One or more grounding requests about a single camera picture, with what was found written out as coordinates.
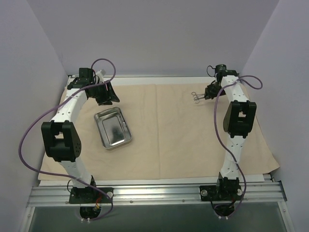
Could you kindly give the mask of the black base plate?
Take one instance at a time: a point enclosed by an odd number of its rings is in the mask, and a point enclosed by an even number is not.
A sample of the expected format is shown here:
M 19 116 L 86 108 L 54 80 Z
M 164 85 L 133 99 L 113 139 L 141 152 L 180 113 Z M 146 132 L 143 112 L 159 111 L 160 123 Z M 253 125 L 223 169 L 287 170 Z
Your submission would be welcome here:
M 242 198 L 242 190 L 237 187 L 219 187 L 216 185 L 199 186 L 200 198 L 205 202 L 215 201 L 239 201 Z
M 87 204 L 87 203 L 110 203 L 111 201 L 101 192 L 93 188 L 76 188 L 73 187 L 70 191 L 70 204 Z

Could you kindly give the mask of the steel surgical scissors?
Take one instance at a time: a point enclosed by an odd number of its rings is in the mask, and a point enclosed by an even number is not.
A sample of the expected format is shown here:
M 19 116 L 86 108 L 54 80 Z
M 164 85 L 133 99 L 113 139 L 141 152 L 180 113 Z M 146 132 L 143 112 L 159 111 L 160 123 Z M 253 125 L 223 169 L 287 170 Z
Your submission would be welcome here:
M 199 104 L 201 101 L 205 100 L 204 96 L 194 95 L 193 100 L 195 104 Z

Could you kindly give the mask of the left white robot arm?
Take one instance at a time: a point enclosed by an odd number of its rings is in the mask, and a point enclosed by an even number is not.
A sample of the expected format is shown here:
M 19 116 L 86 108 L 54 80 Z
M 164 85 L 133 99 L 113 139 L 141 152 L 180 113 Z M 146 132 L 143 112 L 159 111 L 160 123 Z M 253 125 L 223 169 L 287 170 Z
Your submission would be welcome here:
M 98 105 L 120 101 L 104 75 L 104 70 L 96 72 L 92 68 L 80 68 L 78 76 L 67 85 L 64 101 L 55 116 L 41 126 L 46 155 L 65 169 L 73 187 L 81 190 L 80 197 L 87 203 L 93 202 L 98 193 L 94 188 L 95 181 L 80 157 L 82 142 L 74 123 L 90 98 Z

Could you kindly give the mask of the steel instrument tray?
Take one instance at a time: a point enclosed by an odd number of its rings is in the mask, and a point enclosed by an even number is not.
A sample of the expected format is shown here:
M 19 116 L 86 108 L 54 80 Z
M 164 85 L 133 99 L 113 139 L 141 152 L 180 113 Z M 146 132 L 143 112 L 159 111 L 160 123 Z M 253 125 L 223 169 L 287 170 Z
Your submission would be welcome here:
M 132 134 L 119 107 L 96 113 L 94 120 L 105 149 L 112 150 L 131 142 Z

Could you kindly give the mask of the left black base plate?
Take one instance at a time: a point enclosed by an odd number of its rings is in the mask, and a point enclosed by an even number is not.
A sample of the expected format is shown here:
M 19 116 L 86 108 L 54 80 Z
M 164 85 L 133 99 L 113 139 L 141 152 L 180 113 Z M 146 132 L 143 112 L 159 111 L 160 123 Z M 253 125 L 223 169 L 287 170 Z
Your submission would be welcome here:
M 93 188 L 76 188 L 73 187 L 70 191 L 70 204 L 87 204 L 87 203 L 110 203 L 111 201 L 101 192 Z

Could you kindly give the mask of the front aluminium rail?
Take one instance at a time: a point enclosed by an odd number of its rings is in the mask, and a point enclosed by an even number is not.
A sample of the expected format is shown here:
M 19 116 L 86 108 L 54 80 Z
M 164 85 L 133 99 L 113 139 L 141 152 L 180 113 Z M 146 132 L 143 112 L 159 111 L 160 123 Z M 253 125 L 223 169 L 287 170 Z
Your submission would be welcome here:
M 209 204 L 200 197 L 200 184 L 187 185 L 118 185 L 113 186 L 113 205 Z M 249 183 L 243 203 L 284 202 L 283 187 L 278 182 Z M 28 207 L 95 206 L 95 203 L 70 204 L 65 186 L 33 187 Z

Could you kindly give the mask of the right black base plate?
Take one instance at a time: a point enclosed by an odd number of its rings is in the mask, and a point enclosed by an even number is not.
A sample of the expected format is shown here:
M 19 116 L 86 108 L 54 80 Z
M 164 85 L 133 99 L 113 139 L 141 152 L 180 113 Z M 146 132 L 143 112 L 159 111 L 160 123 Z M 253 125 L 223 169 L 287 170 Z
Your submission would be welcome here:
M 205 202 L 215 201 L 239 201 L 242 198 L 242 190 L 237 187 L 219 187 L 216 185 L 199 186 L 200 198 Z

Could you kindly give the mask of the back aluminium rail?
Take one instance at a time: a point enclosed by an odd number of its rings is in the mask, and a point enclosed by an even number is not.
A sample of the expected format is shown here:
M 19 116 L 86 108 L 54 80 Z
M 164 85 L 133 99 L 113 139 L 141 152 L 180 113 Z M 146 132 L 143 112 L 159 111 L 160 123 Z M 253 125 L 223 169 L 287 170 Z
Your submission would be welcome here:
M 171 75 L 163 75 L 163 74 L 117 74 L 115 76 L 115 78 L 133 78 L 133 77 L 137 77 L 137 78 L 165 78 L 165 77 L 202 77 L 202 78 L 212 78 L 210 76 L 206 76 L 206 75 L 175 75 L 175 74 L 171 74 Z

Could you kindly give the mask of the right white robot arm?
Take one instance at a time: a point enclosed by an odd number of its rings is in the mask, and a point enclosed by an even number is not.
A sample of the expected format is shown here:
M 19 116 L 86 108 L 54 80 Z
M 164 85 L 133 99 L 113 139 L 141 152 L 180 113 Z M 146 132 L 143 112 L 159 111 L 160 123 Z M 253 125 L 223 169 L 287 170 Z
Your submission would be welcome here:
M 224 200 L 232 192 L 241 192 L 239 162 L 246 137 L 253 129 L 256 103 L 245 96 L 235 70 L 228 70 L 224 64 L 216 65 L 213 69 L 215 80 L 205 88 L 204 99 L 216 99 L 215 104 L 218 104 L 219 97 L 226 95 L 229 101 L 223 120 L 227 143 L 224 145 L 219 141 L 225 149 L 225 159 L 214 188 L 216 197 Z

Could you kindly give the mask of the aluminium rail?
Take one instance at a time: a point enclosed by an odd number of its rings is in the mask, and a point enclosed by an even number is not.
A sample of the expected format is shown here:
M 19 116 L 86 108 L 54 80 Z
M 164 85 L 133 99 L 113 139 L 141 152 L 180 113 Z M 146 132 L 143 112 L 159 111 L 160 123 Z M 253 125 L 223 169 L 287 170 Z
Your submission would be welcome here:
M 210 76 L 206 76 L 206 75 L 175 75 L 175 74 L 171 74 L 171 75 L 163 75 L 163 74 L 117 74 L 115 76 L 115 78 L 133 78 L 133 77 L 137 77 L 137 78 L 165 78 L 165 77 L 202 77 L 202 78 L 212 78 Z
M 200 197 L 200 184 L 187 185 L 118 185 L 113 186 L 113 205 L 209 204 Z M 278 182 L 249 183 L 243 203 L 284 202 L 283 187 Z M 95 203 L 70 204 L 65 186 L 33 187 L 28 207 L 95 206 Z

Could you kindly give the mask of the steel forceps with ring handles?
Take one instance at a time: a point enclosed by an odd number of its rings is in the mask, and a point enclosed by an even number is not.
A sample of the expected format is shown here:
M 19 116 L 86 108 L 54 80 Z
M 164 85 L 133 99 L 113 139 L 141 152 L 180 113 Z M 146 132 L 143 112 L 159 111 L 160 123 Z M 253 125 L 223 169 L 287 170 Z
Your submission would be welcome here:
M 192 95 L 193 97 L 197 97 L 197 98 L 204 98 L 204 93 L 202 93 L 202 94 L 197 94 L 196 92 L 192 92 L 191 95 Z

